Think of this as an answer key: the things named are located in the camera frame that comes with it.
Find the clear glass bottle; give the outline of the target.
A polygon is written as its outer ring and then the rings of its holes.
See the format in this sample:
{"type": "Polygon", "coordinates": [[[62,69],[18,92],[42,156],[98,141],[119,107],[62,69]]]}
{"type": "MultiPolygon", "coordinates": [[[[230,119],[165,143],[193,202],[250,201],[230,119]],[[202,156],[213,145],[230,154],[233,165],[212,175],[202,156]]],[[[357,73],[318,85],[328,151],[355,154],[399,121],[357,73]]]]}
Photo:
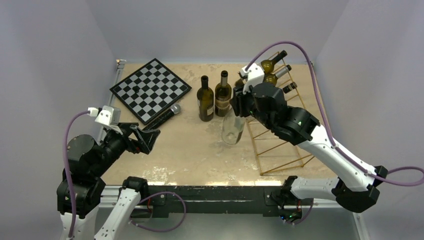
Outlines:
{"type": "Polygon", "coordinates": [[[235,111],[230,108],[225,115],[222,123],[221,138],[228,145],[236,145],[242,137],[245,119],[237,116],[235,111]]]}

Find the green bottle silver neck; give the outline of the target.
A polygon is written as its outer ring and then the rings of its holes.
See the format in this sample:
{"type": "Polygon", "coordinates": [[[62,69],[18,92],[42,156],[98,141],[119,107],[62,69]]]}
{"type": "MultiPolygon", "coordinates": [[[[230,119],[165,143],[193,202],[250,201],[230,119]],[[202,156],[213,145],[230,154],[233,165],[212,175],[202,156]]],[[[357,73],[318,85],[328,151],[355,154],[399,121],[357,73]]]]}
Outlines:
{"type": "Polygon", "coordinates": [[[215,87],[214,111],[219,117],[224,117],[230,109],[232,87],[228,84],[228,72],[220,73],[220,82],[215,87]]]}

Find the green wine bottle dark label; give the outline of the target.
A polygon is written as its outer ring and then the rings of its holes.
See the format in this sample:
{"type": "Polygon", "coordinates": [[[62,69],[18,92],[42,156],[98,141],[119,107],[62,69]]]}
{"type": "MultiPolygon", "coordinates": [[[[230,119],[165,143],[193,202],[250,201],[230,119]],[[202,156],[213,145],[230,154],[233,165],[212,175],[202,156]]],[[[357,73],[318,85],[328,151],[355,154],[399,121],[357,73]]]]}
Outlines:
{"type": "Polygon", "coordinates": [[[266,73],[263,78],[263,83],[271,83],[274,86],[277,84],[278,80],[284,76],[285,74],[289,73],[292,70],[292,67],[288,64],[281,68],[276,73],[266,73]]]}

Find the tall dark green bottle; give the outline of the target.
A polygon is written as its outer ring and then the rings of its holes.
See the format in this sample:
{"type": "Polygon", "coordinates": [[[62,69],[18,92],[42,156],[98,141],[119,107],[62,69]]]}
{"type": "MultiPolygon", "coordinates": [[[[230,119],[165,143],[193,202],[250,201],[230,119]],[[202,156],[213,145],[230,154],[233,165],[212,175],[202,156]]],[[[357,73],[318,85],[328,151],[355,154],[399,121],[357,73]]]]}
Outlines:
{"type": "Polygon", "coordinates": [[[203,75],[200,78],[201,87],[196,93],[198,115],[203,122],[209,122],[214,117],[214,92],[209,87],[209,78],[203,75]]]}

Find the clear square liquor bottle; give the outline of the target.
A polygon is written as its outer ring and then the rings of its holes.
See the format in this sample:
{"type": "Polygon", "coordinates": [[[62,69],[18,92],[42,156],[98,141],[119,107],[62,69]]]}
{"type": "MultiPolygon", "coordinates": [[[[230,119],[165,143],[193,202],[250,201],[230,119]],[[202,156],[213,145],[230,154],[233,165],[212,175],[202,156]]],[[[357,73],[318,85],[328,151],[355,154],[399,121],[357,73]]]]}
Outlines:
{"type": "Polygon", "coordinates": [[[287,94],[287,93],[289,93],[289,92],[291,92],[291,91],[295,90],[297,87],[298,87],[298,85],[297,85],[295,82],[291,82],[291,83],[287,84],[286,86],[284,86],[284,87],[282,88],[282,91],[283,91],[285,94],[287,94]]]}

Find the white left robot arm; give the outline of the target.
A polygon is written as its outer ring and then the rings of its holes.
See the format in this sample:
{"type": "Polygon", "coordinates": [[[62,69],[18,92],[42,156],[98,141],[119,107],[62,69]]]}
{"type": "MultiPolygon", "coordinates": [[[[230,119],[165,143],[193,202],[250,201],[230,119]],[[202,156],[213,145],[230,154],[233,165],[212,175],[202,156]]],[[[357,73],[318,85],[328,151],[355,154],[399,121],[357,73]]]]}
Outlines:
{"type": "Polygon", "coordinates": [[[56,190],[62,240],[95,238],[95,217],[106,186],[103,174],[125,151],[150,154],[160,133],[159,129],[142,130],[135,122],[121,122],[116,129],[106,130],[101,143],[81,134],[65,145],[68,168],[56,190]]]}

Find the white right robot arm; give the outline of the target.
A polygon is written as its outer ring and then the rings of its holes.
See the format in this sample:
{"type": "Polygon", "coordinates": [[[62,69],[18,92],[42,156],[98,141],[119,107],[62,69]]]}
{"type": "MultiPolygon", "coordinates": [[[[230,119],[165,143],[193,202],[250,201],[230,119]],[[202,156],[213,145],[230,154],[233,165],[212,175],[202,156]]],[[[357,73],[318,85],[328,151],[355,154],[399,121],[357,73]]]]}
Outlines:
{"type": "Polygon", "coordinates": [[[267,82],[250,86],[247,92],[236,86],[230,104],[237,117],[253,117],[279,139],[312,154],[336,174],[336,178],[289,176],[279,194],[283,205],[324,199],[362,213],[377,203],[377,187],[382,181],[373,175],[385,178],[388,170],[372,166],[348,150],[338,152],[320,121],[304,108],[289,106],[282,89],[267,82]]]}

